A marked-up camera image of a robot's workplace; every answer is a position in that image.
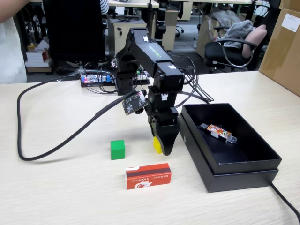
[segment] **robotic arm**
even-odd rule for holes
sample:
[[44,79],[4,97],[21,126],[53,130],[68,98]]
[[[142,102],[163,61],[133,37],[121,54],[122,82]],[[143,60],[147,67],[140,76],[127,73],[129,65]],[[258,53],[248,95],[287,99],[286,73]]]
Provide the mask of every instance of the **robotic arm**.
[[119,94],[132,90],[133,78],[140,64],[154,78],[153,86],[148,87],[145,111],[153,136],[159,140],[163,154],[168,156],[179,133],[178,112],[174,104],[176,92],[183,88],[184,75],[159,44],[148,40],[146,28],[131,28],[125,47],[116,55],[115,76]]

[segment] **black box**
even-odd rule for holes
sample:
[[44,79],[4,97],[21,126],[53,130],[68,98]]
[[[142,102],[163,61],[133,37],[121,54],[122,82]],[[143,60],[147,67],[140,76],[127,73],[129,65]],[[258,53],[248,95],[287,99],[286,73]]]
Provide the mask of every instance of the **black box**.
[[[268,186],[281,157],[230,104],[184,105],[180,134],[208,192]],[[213,124],[232,133],[237,143],[225,143],[199,126]]]

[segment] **green cube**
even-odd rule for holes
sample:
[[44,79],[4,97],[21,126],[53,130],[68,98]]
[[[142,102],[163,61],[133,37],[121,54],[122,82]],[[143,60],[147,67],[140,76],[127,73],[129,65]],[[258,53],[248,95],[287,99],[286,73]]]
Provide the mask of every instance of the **green cube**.
[[111,141],[112,160],[125,158],[124,140]]

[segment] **desk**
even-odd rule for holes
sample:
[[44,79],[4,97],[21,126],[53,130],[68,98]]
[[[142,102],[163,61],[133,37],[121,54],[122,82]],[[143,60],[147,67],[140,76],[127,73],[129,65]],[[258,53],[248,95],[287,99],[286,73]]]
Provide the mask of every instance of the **desk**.
[[[30,0],[31,2],[43,2],[43,0]],[[130,2],[120,2],[117,0],[108,0],[109,6],[124,6],[124,7],[148,7],[148,0],[131,0]],[[158,8],[159,4],[155,1],[152,1],[152,7]]]
[[[193,2],[202,3],[224,3],[224,4],[252,4],[251,0],[193,0]],[[257,1],[256,5],[262,5],[263,1]]]
[[[229,102],[282,157],[274,184],[300,210],[300,97],[259,72],[200,75],[199,80],[216,103]],[[0,85],[0,224],[297,224],[271,187],[208,194],[181,136],[170,156],[157,154],[145,112],[126,116],[121,104],[54,154],[21,161],[16,100],[32,85]],[[25,156],[61,143],[116,98],[88,92],[79,81],[26,93],[21,104]],[[126,158],[111,161],[110,141],[118,139],[125,140]],[[126,190],[126,167],[163,162],[172,171],[170,184]]]

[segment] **red box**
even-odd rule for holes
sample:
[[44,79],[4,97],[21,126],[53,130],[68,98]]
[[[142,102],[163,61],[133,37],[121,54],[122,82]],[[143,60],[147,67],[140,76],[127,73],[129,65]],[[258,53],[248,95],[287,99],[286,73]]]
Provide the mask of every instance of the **red box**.
[[145,165],[126,169],[127,190],[168,184],[171,181],[169,164]]

